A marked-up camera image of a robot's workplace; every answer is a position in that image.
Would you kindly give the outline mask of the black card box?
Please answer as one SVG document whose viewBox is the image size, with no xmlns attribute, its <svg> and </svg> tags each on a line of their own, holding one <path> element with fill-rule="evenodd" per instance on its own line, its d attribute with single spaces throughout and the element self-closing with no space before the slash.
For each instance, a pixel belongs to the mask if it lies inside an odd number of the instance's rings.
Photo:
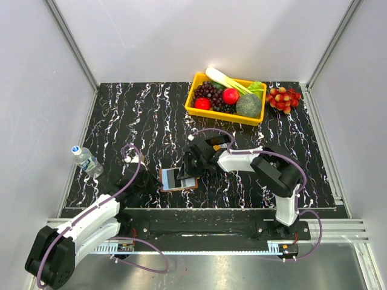
<svg viewBox="0 0 387 290">
<path fill-rule="evenodd" d="M 210 146 L 219 145 L 220 149 L 227 149 L 228 146 L 231 144 L 232 139 L 228 135 L 219 135 L 212 138 L 208 138 L 206 140 L 206 143 Z"/>
</svg>

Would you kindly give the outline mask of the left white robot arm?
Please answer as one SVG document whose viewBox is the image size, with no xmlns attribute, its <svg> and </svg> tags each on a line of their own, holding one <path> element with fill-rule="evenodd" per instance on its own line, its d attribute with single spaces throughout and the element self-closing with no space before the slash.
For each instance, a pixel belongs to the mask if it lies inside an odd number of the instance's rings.
<svg viewBox="0 0 387 290">
<path fill-rule="evenodd" d="M 84 211 L 56 228 L 46 225 L 37 232 L 25 270 L 35 276 L 38 288 L 63 287 L 77 264 L 102 242 L 129 236 L 131 217 L 125 208 L 162 186 L 138 159 L 122 175 L 101 174 L 97 185 L 100 195 Z"/>
</svg>

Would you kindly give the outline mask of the brown leather card holder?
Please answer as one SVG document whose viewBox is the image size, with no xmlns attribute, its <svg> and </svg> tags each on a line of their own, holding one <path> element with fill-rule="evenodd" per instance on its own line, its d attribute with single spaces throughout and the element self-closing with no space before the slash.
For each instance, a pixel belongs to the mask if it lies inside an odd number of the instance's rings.
<svg viewBox="0 0 387 290">
<path fill-rule="evenodd" d="M 185 189 L 196 189 L 196 188 L 182 188 L 182 185 L 177 188 L 167 188 L 167 180 L 166 180 L 166 171 L 168 169 L 160 169 L 159 170 L 159 179 L 160 182 L 162 183 L 162 188 L 160 189 L 161 192 L 174 192 L 174 191 L 179 191 L 179 190 L 185 190 Z"/>
</svg>

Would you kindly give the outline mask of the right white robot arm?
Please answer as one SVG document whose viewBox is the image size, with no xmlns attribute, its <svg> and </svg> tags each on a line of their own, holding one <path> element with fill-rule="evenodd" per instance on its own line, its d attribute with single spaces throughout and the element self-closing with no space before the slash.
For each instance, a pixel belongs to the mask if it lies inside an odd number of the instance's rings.
<svg viewBox="0 0 387 290">
<path fill-rule="evenodd" d="M 275 232 L 289 239 L 297 231 L 298 195 L 306 185 L 306 174 L 298 161 L 278 146 L 235 150 L 226 135 L 199 141 L 192 138 L 183 155 L 177 179 L 199 178 L 207 172 L 251 172 L 275 196 Z"/>
</svg>

